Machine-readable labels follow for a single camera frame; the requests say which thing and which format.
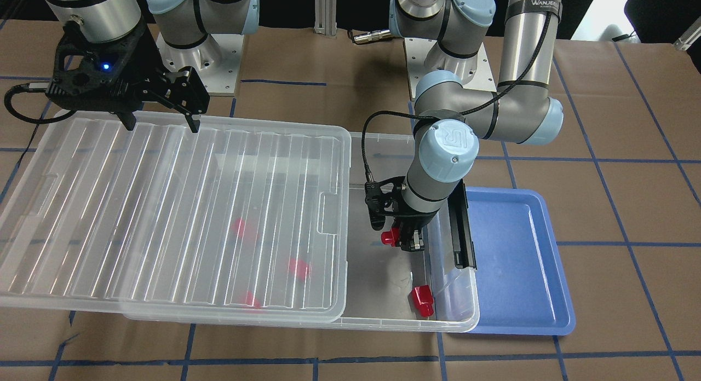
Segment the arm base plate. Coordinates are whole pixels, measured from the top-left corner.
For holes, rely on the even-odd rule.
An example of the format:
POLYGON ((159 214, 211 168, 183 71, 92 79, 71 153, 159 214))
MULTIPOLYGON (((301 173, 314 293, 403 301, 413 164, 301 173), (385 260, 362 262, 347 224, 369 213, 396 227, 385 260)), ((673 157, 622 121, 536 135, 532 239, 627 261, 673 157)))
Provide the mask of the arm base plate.
POLYGON ((200 46, 176 49, 168 46, 162 34, 156 45, 163 63, 172 72, 191 66, 197 72, 210 96, 233 96, 236 92, 245 36, 211 34, 200 46))
POLYGON ((461 78, 465 89, 496 91, 494 76, 484 45, 475 56, 457 59, 446 56, 431 39, 405 38, 406 72, 410 82, 410 101, 415 101, 417 84, 433 70, 448 70, 461 78))

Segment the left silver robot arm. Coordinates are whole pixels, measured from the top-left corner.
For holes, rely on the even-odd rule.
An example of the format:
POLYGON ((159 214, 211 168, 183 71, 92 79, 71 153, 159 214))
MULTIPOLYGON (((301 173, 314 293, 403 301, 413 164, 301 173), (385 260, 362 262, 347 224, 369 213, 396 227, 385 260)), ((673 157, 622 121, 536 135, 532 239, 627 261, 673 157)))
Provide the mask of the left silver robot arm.
POLYGON ((391 0, 389 29, 398 37, 435 41, 416 87, 414 155, 404 177, 376 181, 365 163, 365 201, 373 229, 386 245, 422 251, 423 227, 472 168, 481 140, 545 145, 558 136, 564 114, 550 97, 550 65, 561 0, 509 0, 496 91, 467 89, 493 23, 494 0, 391 0))

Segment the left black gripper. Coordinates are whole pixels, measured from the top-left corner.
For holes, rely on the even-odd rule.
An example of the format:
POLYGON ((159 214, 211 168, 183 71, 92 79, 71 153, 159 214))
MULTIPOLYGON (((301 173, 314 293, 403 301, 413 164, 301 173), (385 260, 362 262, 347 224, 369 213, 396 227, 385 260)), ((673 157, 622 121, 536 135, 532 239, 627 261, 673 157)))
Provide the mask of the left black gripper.
POLYGON ((436 211, 420 212, 406 203, 401 191, 408 189, 405 176, 395 176, 376 181, 366 176, 365 204, 369 211, 370 224, 375 231, 381 230, 387 217, 392 217, 395 227, 395 246, 406 252, 425 251, 423 227, 436 215, 436 211))

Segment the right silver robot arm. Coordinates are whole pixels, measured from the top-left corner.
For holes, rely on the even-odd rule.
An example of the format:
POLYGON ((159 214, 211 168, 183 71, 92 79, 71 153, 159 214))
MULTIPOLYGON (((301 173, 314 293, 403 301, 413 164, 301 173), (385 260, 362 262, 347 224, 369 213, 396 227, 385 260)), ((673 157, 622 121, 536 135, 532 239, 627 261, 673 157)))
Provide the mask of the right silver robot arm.
POLYGON ((223 70, 215 35, 253 34, 260 24, 260 0, 146 0, 160 48, 137 0, 45 1, 64 32, 45 96, 67 117, 107 112, 129 131, 143 102, 157 102, 198 132, 210 103, 201 76, 223 70))

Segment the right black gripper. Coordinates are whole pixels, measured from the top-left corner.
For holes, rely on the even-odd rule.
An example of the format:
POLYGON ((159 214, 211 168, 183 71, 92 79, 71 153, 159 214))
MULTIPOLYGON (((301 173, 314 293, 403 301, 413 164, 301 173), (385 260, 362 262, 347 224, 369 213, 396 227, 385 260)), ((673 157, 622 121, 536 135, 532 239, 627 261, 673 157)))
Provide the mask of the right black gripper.
POLYGON ((145 19, 110 42, 88 42, 74 20, 63 31, 46 89, 50 101, 66 110, 118 113, 132 131, 137 124, 133 111, 145 97, 182 114, 191 132, 199 132, 200 115, 210 104, 207 87, 190 65, 165 72, 145 19))

